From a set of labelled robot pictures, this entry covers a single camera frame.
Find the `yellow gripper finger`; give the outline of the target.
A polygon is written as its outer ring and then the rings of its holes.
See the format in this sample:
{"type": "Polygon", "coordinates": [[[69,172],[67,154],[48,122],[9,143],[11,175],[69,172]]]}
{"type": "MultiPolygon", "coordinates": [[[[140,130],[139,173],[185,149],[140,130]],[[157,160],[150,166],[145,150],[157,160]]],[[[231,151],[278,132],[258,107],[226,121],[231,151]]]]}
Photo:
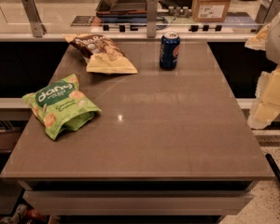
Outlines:
{"type": "Polygon", "coordinates": [[[245,42],[245,47],[253,50],[266,50],[270,24],[264,25],[252,38],[245,42]]]}
{"type": "Polygon", "coordinates": [[[269,126],[280,114],[280,65],[271,73],[260,74],[255,95],[247,124],[259,130],[269,126]]]}

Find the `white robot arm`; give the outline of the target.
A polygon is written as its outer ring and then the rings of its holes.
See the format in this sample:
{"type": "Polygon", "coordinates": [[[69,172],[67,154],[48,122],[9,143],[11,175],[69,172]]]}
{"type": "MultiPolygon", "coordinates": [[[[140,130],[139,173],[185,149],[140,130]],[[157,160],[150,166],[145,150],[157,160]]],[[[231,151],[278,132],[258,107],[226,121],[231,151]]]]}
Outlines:
{"type": "Polygon", "coordinates": [[[247,120],[252,129],[264,129],[280,114],[280,11],[255,36],[245,42],[245,47],[265,50],[268,60],[277,64],[271,72],[262,72],[247,120]]]}

